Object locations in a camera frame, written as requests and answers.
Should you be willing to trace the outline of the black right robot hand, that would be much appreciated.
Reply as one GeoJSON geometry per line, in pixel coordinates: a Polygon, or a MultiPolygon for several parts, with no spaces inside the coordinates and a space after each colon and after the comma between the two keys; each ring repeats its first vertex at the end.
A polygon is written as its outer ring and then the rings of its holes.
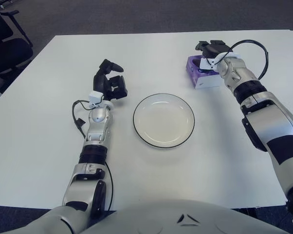
{"type": "Polygon", "coordinates": [[[195,50],[202,51],[202,55],[208,59],[214,59],[221,53],[232,52],[233,50],[222,40],[199,41],[195,50]]]}

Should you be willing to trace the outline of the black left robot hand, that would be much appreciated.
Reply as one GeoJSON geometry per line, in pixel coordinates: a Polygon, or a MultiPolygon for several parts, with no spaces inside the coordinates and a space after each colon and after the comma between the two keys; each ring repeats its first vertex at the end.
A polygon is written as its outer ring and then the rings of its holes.
{"type": "Polygon", "coordinates": [[[103,94],[103,100],[125,98],[128,95],[123,76],[107,78],[111,71],[122,73],[124,69],[107,59],[104,59],[99,66],[99,70],[93,78],[93,90],[103,94]]]}

